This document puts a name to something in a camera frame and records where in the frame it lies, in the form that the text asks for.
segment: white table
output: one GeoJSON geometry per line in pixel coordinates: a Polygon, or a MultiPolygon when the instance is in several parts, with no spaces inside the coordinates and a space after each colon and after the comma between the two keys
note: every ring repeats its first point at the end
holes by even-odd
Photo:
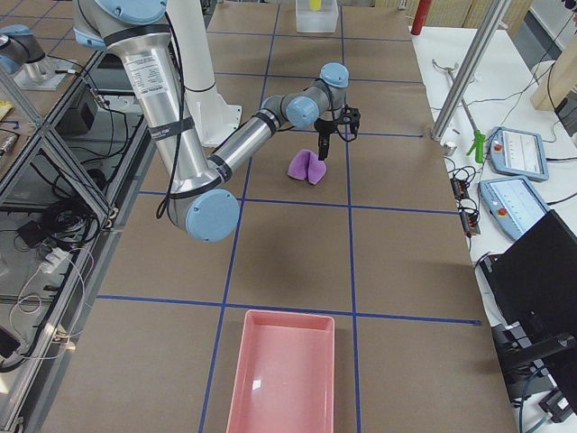
{"type": "MultiPolygon", "coordinates": [[[[435,118],[438,115],[438,110],[434,108],[443,106],[444,99],[451,87],[451,81],[446,72],[433,66],[432,60],[435,59],[439,65],[444,67],[461,63],[474,34],[474,29],[426,27],[420,36],[413,36],[419,68],[421,69],[427,97],[435,118]]],[[[477,68],[475,81],[469,85],[465,93],[465,100],[471,102],[473,100],[508,97],[526,88],[531,79],[531,73],[507,33],[505,31],[497,31],[481,60],[481,64],[477,68]]],[[[517,107],[509,115],[505,123],[503,123],[503,120],[509,109],[516,104],[518,97],[512,97],[507,101],[472,104],[470,109],[481,132],[489,136],[495,126],[502,125],[512,129],[539,133],[544,140],[553,140],[552,126],[557,122],[557,117],[552,112],[536,111],[533,108],[530,97],[535,89],[536,84],[534,83],[528,91],[523,93],[517,107]]],[[[554,132],[556,134],[555,143],[545,143],[546,156],[548,158],[577,156],[575,145],[560,123],[554,127],[554,132]]],[[[465,155],[471,147],[473,132],[461,107],[457,109],[441,143],[447,140],[454,141],[457,144],[457,150],[451,157],[457,167],[464,165],[481,166],[475,163],[473,154],[471,156],[465,155]]],[[[447,162],[447,167],[452,168],[452,164],[447,162]]],[[[533,185],[545,201],[555,201],[577,192],[577,161],[549,163],[548,169],[548,181],[533,182],[533,185]]],[[[486,180],[499,177],[502,177],[502,175],[494,172],[490,162],[487,161],[481,178],[486,180]]],[[[474,236],[472,239],[471,258],[473,262],[476,262],[487,252],[503,253],[512,245],[512,241],[502,232],[494,218],[489,214],[488,209],[480,203],[476,188],[479,180],[480,178],[477,176],[469,188],[470,196],[479,204],[481,210],[481,234],[474,236]]],[[[572,198],[553,208],[573,232],[577,233],[577,198],[572,198]]],[[[477,281],[479,282],[485,310],[491,325],[495,326],[498,323],[504,323],[504,319],[500,316],[495,300],[490,293],[489,285],[480,270],[477,270],[477,281]]],[[[526,402],[523,413],[524,430],[535,425],[544,415],[537,403],[545,395],[546,393],[536,394],[526,402]]],[[[538,431],[544,433],[574,433],[577,431],[577,416],[572,415],[562,424],[554,424],[548,421],[538,431]]]]}

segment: pink plastic bin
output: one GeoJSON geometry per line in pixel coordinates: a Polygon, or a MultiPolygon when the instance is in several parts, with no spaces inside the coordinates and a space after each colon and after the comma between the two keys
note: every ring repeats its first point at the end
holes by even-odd
{"type": "Polygon", "coordinates": [[[333,433],[334,320],[246,312],[227,433],[333,433]]]}

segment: robotic arm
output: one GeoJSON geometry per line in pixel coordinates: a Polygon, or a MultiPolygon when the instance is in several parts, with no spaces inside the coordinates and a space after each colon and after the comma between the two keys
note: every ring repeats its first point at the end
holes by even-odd
{"type": "Polygon", "coordinates": [[[42,83],[54,76],[54,66],[25,25],[8,25],[0,29],[0,66],[14,74],[24,66],[28,77],[42,83]]]}
{"type": "MultiPolygon", "coordinates": [[[[233,194],[215,187],[227,182],[283,124],[304,128],[324,115],[330,125],[356,120],[358,127],[358,111],[355,114],[354,109],[343,107],[347,69],[329,63],[320,79],[303,92],[268,98],[258,113],[207,158],[188,107],[180,106],[179,74],[169,57],[171,35],[165,10],[166,1],[161,0],[75,0],[75,33],[83,45],[120,58],[169,173],[180,134],[169,218],[196,239],[216,242],[233,232],[239,205],[233,194]]],[[[328,135],[335,128],[324,127],[326,149],[328,135]]]]}

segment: purple sponge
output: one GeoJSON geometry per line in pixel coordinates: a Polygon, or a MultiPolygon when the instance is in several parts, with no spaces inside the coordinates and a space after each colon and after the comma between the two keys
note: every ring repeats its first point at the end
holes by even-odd
{"type": "Polygon", "coordinates": [[[316,153],[307,149],[298,151],[297,156],[288,166],[288,175],[297,180],[308,180],[311,185],[316,185],[326,173],[326,164],[319,161],[316,153]]]}

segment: yellow object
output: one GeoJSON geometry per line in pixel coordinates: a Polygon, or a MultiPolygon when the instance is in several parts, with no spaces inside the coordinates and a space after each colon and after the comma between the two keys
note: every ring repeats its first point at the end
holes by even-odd
{"type": "Polygon", "coordinates": [[[320,11],[323,0],[308,0],[308,7],[311,11],[320,11]]]}
{"type": "Polygon", "coordinates": [[[0,120],[4,119],[13,108],[14,104],[12,102],[0,101],[0,120]]]}

